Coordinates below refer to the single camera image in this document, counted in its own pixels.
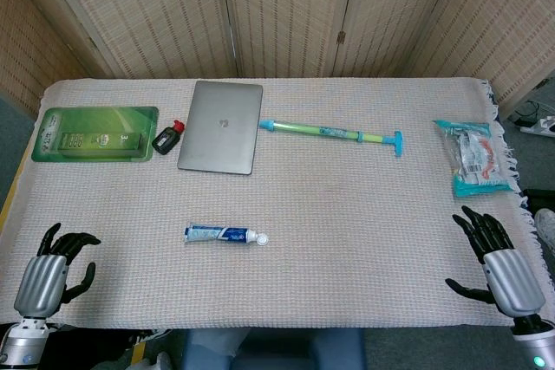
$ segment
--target plastic bag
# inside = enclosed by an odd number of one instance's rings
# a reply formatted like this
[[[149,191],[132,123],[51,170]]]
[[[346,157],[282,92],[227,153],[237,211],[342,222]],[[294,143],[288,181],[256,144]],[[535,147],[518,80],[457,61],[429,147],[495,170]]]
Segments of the plastic bag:
[[[446,120],[436,120],[435,123],[445,134],[454,170],[453,189],[456,197],[511,190],[500,172],[487,123]]]

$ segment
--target person's foot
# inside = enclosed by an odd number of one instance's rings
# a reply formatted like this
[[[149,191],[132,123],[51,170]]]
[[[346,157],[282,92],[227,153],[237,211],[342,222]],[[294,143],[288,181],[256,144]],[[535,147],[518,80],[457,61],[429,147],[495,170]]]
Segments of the person's foot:
[[[534,220],[539,236],[555,255],[555,212],[542,208],[536,212]]]

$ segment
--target green light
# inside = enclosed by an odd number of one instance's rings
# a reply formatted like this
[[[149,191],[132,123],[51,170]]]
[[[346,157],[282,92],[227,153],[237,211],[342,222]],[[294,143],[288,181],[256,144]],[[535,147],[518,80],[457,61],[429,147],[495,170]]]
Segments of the green light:
[[[534,364],[538,367],[543,367],[545,366],[545,360],[541,357],[536,356],[534,357]]]

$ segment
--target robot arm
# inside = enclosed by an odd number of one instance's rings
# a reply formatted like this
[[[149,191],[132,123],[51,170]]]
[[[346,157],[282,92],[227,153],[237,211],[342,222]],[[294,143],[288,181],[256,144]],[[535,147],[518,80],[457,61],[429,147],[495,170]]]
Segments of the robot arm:
[[[466,206],[462,210],[472,224],[457,215],[453,219],[464,230],[482,265],[488,290],[465,288],[453,279],[445,282],[457,294],[494,303],[502,314],[513,318],[513,338],[530,365],[555,370],[555,326],[538,315],[545,298],[530,266],[514,249],[498,220],[489,214],[481,216]]]
[[[60,223],[50,227],[33,257],[17,292],[14,308],[22,321],[8,330],[0,345],[0,369],[35,369],[40,362],[50,329],[46,319],[90,288],[95,279],[95,264],[90,263],[82,282],[67,289],[69,265],[87,244],[101,241],[87,233],[69,233],[52,247]]]

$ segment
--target woven wall panel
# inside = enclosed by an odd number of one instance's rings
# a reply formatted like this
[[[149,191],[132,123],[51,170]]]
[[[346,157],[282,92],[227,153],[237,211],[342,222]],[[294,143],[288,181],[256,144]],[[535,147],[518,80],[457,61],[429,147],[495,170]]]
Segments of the woven wall panel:
[[[72,49],[87,72],[94,78],[113,78],[114,74],[66,0],[32,0],[63,41]]]
[[[349,0],[334,75],[396,75],[436,1]]]
[[[122,77],[236,75],[224,0],[79,0]]]
[[[0,1],[0,94],[37,115],[44,89],[86,71],[30,0]]]
[[[347,0],[227,0],[245,77],[331,74]]]
[[[507,116],[555,68],[555,0],[440,0],[410,76],[490,80]]]

